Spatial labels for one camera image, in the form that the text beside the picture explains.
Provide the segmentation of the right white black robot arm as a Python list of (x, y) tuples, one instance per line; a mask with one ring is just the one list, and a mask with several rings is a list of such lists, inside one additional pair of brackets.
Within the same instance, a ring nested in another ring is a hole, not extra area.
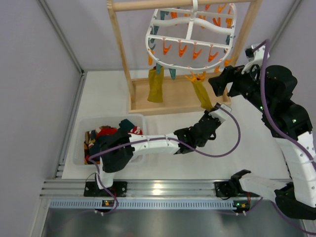
[(289, 139), (278, 134), (265, 113), (262, 121), (276, 140), (291, 182), (284, 184), (242, 170), (231, 176), (232, 195), (254, 193), (272, 201), (292, 219), (316, 218), (316, 152), (313, 147), (312, 124), (306, 109), (291, 100), (297, 79), (280, 65), (265, 70), (265, 98), (273, 122)]

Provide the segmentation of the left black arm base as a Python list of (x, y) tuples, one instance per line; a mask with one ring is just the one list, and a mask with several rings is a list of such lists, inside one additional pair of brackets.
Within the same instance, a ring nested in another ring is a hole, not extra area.
[[(114, 181), (113, 185), (108, 190), (115, 197), (125, 197), (127, 191), (127, 182)], [(103, 188), (99, 189), (96, 181), (88, 181), (84, 187), (84, 197), (111, 197)]]

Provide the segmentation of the aluminium rail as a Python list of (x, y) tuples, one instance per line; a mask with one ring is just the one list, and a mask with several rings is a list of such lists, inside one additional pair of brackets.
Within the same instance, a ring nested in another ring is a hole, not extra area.
[[(211, 197), (217, 180), (125, 180), (128, 197)], [(81, 198), (85, 180), (46, 180), (40, 191), (42, 198)]]

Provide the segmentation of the green christmas sock in bin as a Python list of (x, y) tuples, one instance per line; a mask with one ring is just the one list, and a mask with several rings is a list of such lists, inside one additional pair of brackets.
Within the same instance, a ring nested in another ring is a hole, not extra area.
[(119, 123), (119, 128), (123, 130), (131, 131), (134, 127), (135, 125), (128, 119), (123, 119)]

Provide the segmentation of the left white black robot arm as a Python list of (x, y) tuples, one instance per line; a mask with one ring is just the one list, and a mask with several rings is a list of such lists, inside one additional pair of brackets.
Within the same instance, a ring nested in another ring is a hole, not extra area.
[(100, 167), (96, 175), (99, 189), (113, 185), (114, 174), (134, 158), (149, 154), (187, 154), (216, 138), (216, 129), (225, 121), (219, 110), (205, 111), (193, 126), (166, 135), (137, 135), (119, 130), (100, 142)]

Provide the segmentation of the translucent plastic bin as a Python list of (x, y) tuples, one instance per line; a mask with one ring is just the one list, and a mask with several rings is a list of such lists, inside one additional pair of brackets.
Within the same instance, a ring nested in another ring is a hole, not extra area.
[(147, 134), (147, 124), (142, 114), (124, 114), (110, 116), (89, 116), (78, 120), (74, 131), (74, 148), (72, 148), (72, 162), (78, 168), (88, 168), (91, 165), (84, 164), (84, 134), (92, 131), (100, 126), (108, 125), (110, 127), (119, 128), (122, 120), (127, 119), (133, 125), (140, 127), (143, 134)]

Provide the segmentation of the white clip hanger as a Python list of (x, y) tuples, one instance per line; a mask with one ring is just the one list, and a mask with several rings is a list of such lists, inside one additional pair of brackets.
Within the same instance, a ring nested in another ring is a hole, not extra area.
[(145, 36), (148, 64), (158, 72), (203, 73), (219, 69), (229, 60), (236, 36), (237, 7), (234, 3), (154, 10)]

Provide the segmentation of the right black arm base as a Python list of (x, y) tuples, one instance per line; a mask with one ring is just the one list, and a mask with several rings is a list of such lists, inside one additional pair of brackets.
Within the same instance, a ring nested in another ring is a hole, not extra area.
[(241, 189), (238, 182), (220, 181), (214, 183), (215, 194), (219, 198), (245, 197), (246, 192)]

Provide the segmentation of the dark navy sock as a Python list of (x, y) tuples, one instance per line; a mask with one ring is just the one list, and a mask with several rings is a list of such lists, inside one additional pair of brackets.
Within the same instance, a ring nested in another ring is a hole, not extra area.
[(96, 130), (88, 131), (85, 134), (85, 150), (91, 156), (100, 152), (100, 142)]

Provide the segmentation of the red sock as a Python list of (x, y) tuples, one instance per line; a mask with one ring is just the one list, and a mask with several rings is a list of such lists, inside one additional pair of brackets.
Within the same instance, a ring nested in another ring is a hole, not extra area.
[(117, 132), (115, 127), (102, 126), (96, 130), (96, 137), (113, 135)]
[(136, 135), (142, 135), (143, 134), (142, 129), (140, 127), (138, 127), (138, 126), (135, 126), (133, 129), (131, 129), (130, 132), (133, 133), (133, 134), (136, 134)]

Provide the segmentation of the wooden hanger stand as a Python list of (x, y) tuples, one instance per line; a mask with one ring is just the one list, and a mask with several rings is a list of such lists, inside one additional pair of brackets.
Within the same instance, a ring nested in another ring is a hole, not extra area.
[[(197, 0), (197, 2), (199, 6), (210, 5), (211, 7), (217, 7), (219, 4), (224, 3), (234, 3), (236, 7), (238, 7), (241, 4), (241, 1), (239, 0)], [(162, 83), (163, 102), (153, 103), (147, 100), (149, 95), (148, 75), (147, 77), (140, 79), (133, 79), (131, 77), (124, 50), (125, 40), (121, 36), (117, 13), (128, 13), (131, 11), (149, 9), (154, 12), (154, 10), (158, 8), (191, 7), (193, 5), (193, 0), (108, 1), (108, 13), (120, 52), (123, 71), (129, 91), (129, 111), (131, 113), (140, 113), (146, 116), (199, 111), (202, 107), (200, 106), (200, 102), (192, 85), (192, 82), (196, 80), (201, 80), (203, 82), (212, 104), (229, 103), (230, 100), (227, 95), (217, 97), (207, 81), (209, 78), (219, 76), (226, 66), (233, 66), (237, 63), (261, 4), (262, 3), (259, 0), (250, 0), (248, 1), (248, 10), (244, 16), (239, 17), (237, 12), (236, 36), (234, 38), (233, 49), (229, 54), (229, 60), (222, 63), (219, 69), (213, 69), (203, 73), (177, 70), (175, 72), (175, 78), (172, 78), (170, 71), (164, 68), (164, 78)], [(144, 45), (146, 32), (147, 30), (142, 31), (140, 34), (140, 40)]]

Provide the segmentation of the mustard yellow sock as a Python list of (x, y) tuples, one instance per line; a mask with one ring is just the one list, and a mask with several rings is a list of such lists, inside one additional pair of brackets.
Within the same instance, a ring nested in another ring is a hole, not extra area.
[(210, 101), (208, 92), (206, 91), (203, 82), (201, 80), (196, 80), (192, 82), (194, 91), (197, 95), (197, 98), (200, 102), (200, 106), (205, 109), (210, 111), (213, 108), (213, 105)]
[(148, 101), (153, 103), (162, 103), (162, 83), (164, 78), (164, 68), (161, 67), (160, 73), (157, 74), (156, 68), (149, 70), (148, 80), (149, 80), (149, 95)]

